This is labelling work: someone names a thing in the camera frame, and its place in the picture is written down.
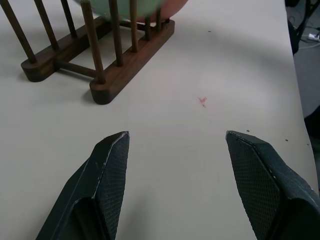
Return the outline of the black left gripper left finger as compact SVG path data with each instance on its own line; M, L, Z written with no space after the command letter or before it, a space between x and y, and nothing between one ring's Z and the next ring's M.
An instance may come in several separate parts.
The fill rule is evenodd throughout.
M37 235L38 240L114 240L126 185L130 134L98 142L68 179Z

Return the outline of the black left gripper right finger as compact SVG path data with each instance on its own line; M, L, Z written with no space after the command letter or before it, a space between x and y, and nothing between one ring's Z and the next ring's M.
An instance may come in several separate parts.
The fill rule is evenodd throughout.
M318 240L320 198L268 142L225 136L238 193L258 240Z

